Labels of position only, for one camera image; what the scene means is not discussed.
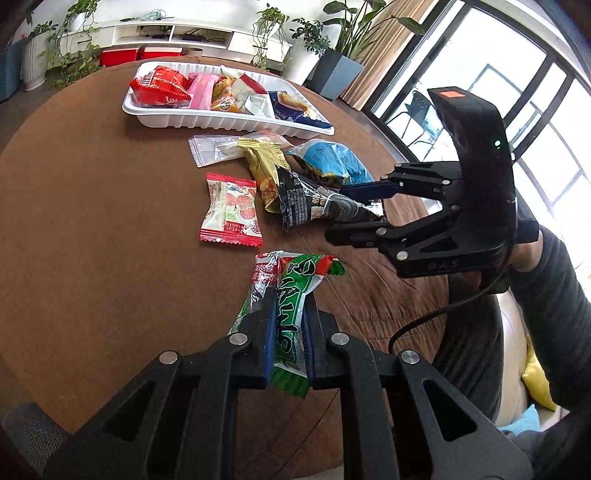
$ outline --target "black cable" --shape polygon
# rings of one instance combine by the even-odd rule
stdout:
[[[486,295],[492,289],[492,287],[495,285],[495,283],[497,281],[499,281],[499,279],[502,277],[503,272],[505,271],[505,267],[509,264],[509,259],[510,259],[511,254],[513,252],[513,247],[515,246],[515,234],[517,233],[517,211],[515,212],[514,221],[511,223],[512,223],[512,231],[511,231],[510,237],[509,237],[509,244],[508,244],[507,252],[505,253],[505,258],[503,259],[503,263],[501,264],[501,267],[499,269],[499,274],[495,277],[495,279],[486,288],[475,293],[471,297],[451,303],[449,305],[446,305],[445,307],[441,307],[440,309],[434,310],[431,313],[427,313],[426,315],[423,315],[422,317],[418,318],[417,320],[413,320],[411,323],[402,327],[399,331],[397,331],[394,335],[392,335],[390,337],[390,341],[388,342],[388,352],[390,354],[395,355],[394,344],[402,335],[405,335],[406,333],[410,332],[411,330],[415,329],[416,327],[421,326],[423,323],[427,323],[429,320],[433,320],[435,317],[439,317],[440,315],[443,315],[444,313],[448,313],[452,310],[455,310],[456,308],[467,305],[471,301],[479,299],[483,295]]]

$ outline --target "window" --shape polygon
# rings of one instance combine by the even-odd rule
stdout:
[[[575,267],[591,264],[591,95],[575,80],[539,136],[517,159],[515,187],[538,219],[564,240]]]
[[[457,160],[427,89],[458,86],[493,103],[515,157],[515,187],[566,243],[591,293],[588,84],[555,49],[478,0],[449,2],[413,48],[364,113],[409,161]]]

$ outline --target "curtain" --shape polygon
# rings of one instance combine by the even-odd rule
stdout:
[[[394,0],[378,15],[373,24],[385,20],[390,15],[411,17],[421,22],[435,2],[436,0]],[[377,41],[356,59],[365,66],[364,70],[341,94],[341,98],[357,110],[361,110],[365,105],[412,35],[397,20],[384,22],[376,30],[374,40]]]

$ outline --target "red box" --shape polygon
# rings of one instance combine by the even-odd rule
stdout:
[[[103,67],[114,67],[129,61],[139,59],[139,47],[137,48],[112,48],[110,50],[103,50],[100,54],[100,64]]]
[[[182,47],[145,47],[142,52],[142,60],[157,57],[180,57],[182,52]]]

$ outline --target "brown table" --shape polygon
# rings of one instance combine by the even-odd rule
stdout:
[[[71,432],[161,351],[192,353],[226,335],[257,253],[197,239],[209,208],[207,171],[249,178],[248,166],[198,169],[187,139],[203,131],[150,129],[123,113],[136,69],[102,70],[56,94],[0,157],[0,349],[35,401]],[[374,178],[392,170],[391,156],[360,125],[300,90],[335,126],[327,138],[350,146]],[[376,250],[329,245],[321,221],[283,232],[258,198],[256,211],[259,251],[339,256],[347,273],[324,280],[318,305],[374,347],[385,349],[401,325],[447,302],[445,278],[401,280]],[[418,199],[388,202],[394,224],[425,213]],[[429,323],[400,345],[432,358],[443,325]],[[293,478],[341,461],[337,392],[241,395],[242,478]]]

